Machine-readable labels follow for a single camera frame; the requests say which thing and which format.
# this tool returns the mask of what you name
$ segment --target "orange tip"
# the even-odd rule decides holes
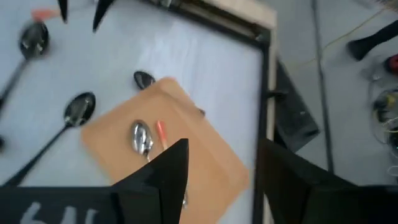
[[[163,145],[163,150],[167,149],[167,140],[165,132],[165,123],[163,121],[156,121],[156,130]]]
[[[60,16],[58,9],[33,9],[30,13],[35,21],[46,21]]]

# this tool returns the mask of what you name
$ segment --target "white surface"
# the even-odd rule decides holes
[[[251,172],[257,133],[260,51],[136,1],[118,1],[99,31],[91,31],[94,7],[46,22],[51,35],[48,56],[30,64],[0,120],[7,148],[0,155],[5,182],[63,126],[64,108],[75,95],[97,97],[94,119],[137,93],[132,74],[146,70],[157,79],[175,77],[206,111],[206,117]],[[0,17],[21,23],[20,14]],[[0,19],[3,36],[0,68],[3,86],[22,58],[17,32]],[[26,186],[109,185],[80,141],[80,129],[67,131],[30,173]],[[221,223],[251,220],[252,185],[230,206]]]

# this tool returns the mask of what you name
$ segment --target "wooden edge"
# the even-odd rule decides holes
[[[211,12],[207,11],[204,8],[201,8],[201,7],[192,5],[192,4],[184,4],[184,3],[180,5],[180,8],[187,10],[189,12],[192,12],[200,17],[207,18],[223,27],[227,27],[227,28],[229,28],[235,32],[238,32],[240,34],[243,34],[245,36],[252,37],[252,38],[255,37],[253,35],[250,27],[245,27],[245,26],[233,23],[230,20],[228,20],[220,15],[212,14]]]
[[[268,69],[268,89],[270,91],[276,88],[276,51],[277,51],[277,31],[273,29],[271,31],[271,44],[269,46],[269,69]],[[268,99],[267,107],[267,139],[274,140],[274,129],[275,129],[275,99]]]
[[[269,69],[268,69],[268,89],[275,90],[276,88],[276,51],[277,51],[277,29],[271,30],[271,44],[269,47]],[[267,139],[274,140],[275,130],[275,98],[268,99],[267,107]],[[263,210],[263,224],[273,224],[271,208],[268,203],[267,197],[264,195],[264,210]]]
[[[248,22],[256,23],[264,28],[276,28],[276,11],[263,2],[253,0],[203,0],[222,10],[225,10]]]

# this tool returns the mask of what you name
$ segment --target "floor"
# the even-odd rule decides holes
[[[318,73],[315,57],[314,25],[311,0],[265,0],[278,12],[279,54],[304,98],[312,115],[323,129]],[[367,104],[368,82],[361,72],[376,58],[397,53],[398,39],[376,47],[363,61],[349,57],[349,40],[375,33],[398,19],[398,14],[384,10],[369,0],[318,0],[330,111],[333,158],[336,175],[358,185],[396,184],[386,170],[393,165],[389,149],[379,144],[370,128]],[[359,29],[357,26],[374,16]],[[298,154],[326,169],[323,132],[299,150]]]

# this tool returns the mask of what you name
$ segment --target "spoon handle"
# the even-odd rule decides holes
[[[50,146],[61,136],[63,132],[65,132],[69,128],[68,125],[65,125],[59,132],[56,134],[37,154],[31,159],[21,170],[18,171],[14,176],[12,176],[4,186],[9,187],[17,187],[21,184],[21,182],[28,175],[30,170],[36,165],[36,163],[40,160],[40,158],[50,149]]]
[[[25,69],[28,62],[29,60],[26,59],[21,61],[18,67],[14,70],[14,73],[11,75],[10,80],[8,81],[5,89],[3,90],[0,96],[0,110],[2,110],[2,107],[4,106],[8,95],[10,94],[11,90],[15,87],[17,81],[19,80],[19,77],[21,77],[22,71]]]
[[[187,206],[188,206],[188,191],[185,190],[185,192],[184,192],[184,199],[183,199],[183,201],[182,201],[182,207],[183,207],[183,208],[187,208]]]

